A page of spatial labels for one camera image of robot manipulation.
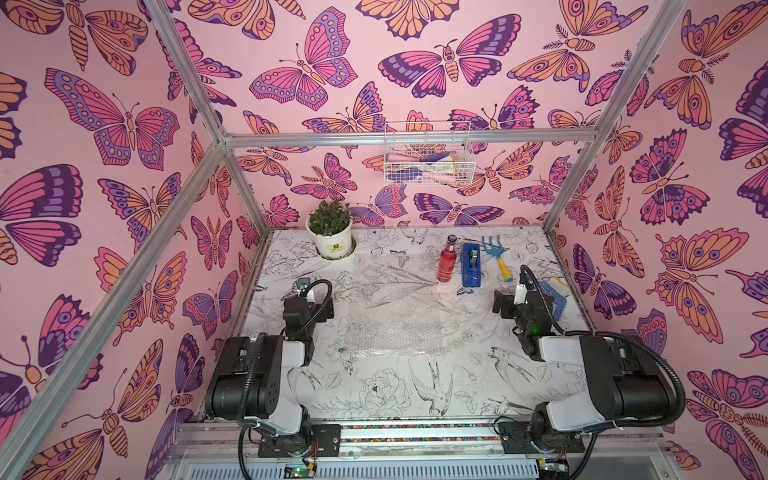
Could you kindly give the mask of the clear bubble wrap sheet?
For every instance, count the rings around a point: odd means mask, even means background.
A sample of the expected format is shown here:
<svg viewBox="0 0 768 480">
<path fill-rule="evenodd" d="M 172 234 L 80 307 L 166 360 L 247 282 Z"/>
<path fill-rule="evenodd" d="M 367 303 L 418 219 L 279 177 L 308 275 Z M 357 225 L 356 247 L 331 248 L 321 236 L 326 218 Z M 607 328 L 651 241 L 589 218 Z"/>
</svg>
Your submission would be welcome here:
<svg viewBox="0 0 768 480">
<path fill-rule="evenodd" d="M 433 284 L 362 284 L 349 294 L 345 347 L 359 356 L 441 354 L 454 313 Z"/>
</svg>

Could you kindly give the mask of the red wine bottle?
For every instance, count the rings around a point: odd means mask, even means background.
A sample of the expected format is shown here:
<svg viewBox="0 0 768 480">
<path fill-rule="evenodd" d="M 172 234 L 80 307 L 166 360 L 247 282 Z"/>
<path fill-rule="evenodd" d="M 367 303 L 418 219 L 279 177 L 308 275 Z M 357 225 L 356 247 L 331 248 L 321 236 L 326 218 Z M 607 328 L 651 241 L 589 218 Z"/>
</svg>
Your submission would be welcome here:
<svg viewBox="0 0 768 480">
<path fill-rule="evenodd" d="M 440 253 L 437 280 L 441 283 L 447 283 L 452 278 L 453 270 L 457 260 L 456 244 L 457 236 L 450 234 L 447 237 L 445 247 Z"/>
</svg>

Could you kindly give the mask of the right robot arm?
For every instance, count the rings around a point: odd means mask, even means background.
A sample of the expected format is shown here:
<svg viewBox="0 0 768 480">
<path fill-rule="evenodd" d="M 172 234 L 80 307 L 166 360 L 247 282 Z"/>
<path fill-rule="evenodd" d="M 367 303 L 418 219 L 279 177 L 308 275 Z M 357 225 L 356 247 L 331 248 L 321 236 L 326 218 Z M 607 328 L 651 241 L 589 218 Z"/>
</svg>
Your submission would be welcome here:
<svg viewBox="0 0 768 480">
<path fill-rule="evenodd" d="M 531 414 L 536 441 L 556 434 L 594 434 L 614 428 L 674 423 L 686 394 L 675 370 L 642 340 L 612 332 L 553 331 L 551 297 L 520 285 L 496 290 L 492 311 L 514 322 L 522 351 L 537 362 L 582 369 L 586 387 L 561 400 L 542 402 Z"/>
</svg>

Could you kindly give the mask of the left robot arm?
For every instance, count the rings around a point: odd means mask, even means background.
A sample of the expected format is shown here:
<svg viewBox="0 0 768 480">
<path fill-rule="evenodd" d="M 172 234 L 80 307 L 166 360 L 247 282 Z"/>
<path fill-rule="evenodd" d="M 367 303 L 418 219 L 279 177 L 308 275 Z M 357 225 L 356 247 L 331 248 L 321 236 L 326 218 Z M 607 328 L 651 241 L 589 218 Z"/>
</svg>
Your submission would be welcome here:
<svg viewBox="0 0 768 480">
<path fill-rule="evenodd" d="M 284 301 L 284 333 L 226 340 L 204 397 L 205 416 L 234 421 L 267 438 L 307 441 L 309 414 L 282 388 L 291 370 L 309 366 L 316 324 L 333 315 L 330 297 L 316 304 L 293 296 Z"/>
</svg>

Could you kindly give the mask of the blue yellow garden rake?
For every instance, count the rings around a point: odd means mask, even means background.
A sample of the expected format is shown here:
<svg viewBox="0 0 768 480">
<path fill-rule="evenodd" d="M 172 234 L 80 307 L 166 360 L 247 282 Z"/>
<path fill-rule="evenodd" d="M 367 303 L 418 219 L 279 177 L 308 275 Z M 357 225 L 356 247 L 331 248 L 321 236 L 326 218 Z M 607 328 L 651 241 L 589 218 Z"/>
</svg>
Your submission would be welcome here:
<svg viewBox="0 0 768 480">
<path fill-rule="evenodd" d="M 503 254 L 505 252 L 505 249 L 501 243 L 500 237 L 499 236 L 496 236 L 496 237 L 483 236 L 481 238 L 481 246 L 486 254 L 490 255 L 497 261 L 497 265 L 499 267 L 503 280 L 505 282 L 512 282 L 514 280 L 514 277 L 510 272 L 510 269 L 507 266 L 506 262 L 503 259 Z"/>
</svg>

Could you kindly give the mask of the blue tape dispenser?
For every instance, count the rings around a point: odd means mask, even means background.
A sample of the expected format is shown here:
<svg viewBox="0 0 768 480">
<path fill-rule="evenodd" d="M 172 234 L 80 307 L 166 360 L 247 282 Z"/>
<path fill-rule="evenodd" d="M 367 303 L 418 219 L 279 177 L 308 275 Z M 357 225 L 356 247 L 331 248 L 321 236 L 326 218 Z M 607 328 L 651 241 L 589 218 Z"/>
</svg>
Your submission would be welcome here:
<svg viewBox="0 0 768 480">
<path fill-rule="evenodd" d="M 478 288 L 482 283 L 480 246 L 464 243 L 461 252 L 461 279 L 464 288 Z"/>
</svg>

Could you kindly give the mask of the white potted succulent plant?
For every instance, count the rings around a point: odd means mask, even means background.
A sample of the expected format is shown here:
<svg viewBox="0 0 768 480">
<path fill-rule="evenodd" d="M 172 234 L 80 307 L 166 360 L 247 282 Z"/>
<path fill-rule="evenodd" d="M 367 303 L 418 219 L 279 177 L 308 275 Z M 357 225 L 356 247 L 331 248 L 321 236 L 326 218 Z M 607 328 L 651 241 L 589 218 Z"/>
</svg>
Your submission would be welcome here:
<svg viewBox="0 0 768 480">
<path fill-rule="evenodd" d="M 341 200 L 322 200 L 306 219 L 318 254 L 327 260 L 339 260 L 352 252 L 352 225 L 349 205 Z"/>
</svg>

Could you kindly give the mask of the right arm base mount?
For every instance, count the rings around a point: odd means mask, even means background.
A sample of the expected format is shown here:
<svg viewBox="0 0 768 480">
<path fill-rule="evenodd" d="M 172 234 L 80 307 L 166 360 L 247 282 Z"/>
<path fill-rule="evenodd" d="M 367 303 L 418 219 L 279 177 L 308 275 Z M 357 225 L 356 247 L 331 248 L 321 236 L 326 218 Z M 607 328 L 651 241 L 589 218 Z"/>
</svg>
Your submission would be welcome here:
<svg viewBox="0 0 768 480">
<path fill-rule="evenodd" d="M 494 425 L 505 454 L 584 453 L 586 447 L 577 433 L 560 432 L 550 427 L 532 426 L 530 422 L 501 418 Z"/>
</svg>

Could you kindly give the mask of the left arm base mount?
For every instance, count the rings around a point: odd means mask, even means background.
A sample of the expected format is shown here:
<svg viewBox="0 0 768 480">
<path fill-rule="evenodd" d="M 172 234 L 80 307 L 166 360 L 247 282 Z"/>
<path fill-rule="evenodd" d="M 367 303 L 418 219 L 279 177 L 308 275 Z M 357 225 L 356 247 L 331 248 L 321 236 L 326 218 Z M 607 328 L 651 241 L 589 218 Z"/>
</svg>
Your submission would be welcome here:
<svg viewBox="0 0 768 480">
<path fill-rule="evenodd" d="M 341 447 L 340 424 L 316 424 L 302 427 L 293 435 L 265 437 L 260 440 L 259 458 L 337 457 Z"/>
</svg>

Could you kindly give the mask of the aluminium front rail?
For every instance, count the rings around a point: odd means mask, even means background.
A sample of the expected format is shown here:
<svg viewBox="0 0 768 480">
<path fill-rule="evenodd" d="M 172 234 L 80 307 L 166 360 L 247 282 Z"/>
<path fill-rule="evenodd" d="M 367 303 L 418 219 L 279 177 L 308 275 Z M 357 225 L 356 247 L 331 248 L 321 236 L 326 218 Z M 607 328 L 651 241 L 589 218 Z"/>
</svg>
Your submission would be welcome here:
<svg viewBox="0 0 768 480">
<path fill-rule="evenodd" d="M 188 424 L 162 479 L 680 479 L 658 429 L 574 435 L 540 450 L 522 418 L 323 421 L 310 453 L 280 457 L 229 423 Z"/>
</svg>

